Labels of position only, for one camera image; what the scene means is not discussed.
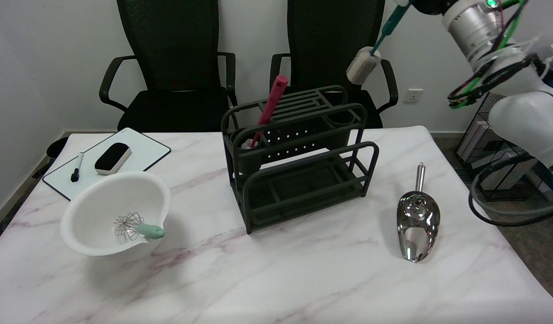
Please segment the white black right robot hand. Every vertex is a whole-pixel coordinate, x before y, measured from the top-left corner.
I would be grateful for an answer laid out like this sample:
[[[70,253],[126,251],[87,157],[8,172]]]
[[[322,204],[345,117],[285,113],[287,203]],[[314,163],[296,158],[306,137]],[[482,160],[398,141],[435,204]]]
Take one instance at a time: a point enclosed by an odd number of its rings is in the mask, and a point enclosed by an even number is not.
[[[458,0],[394,0],[393,2],[399,6],[411,5],[420,13],[437,16],[445,14]]]

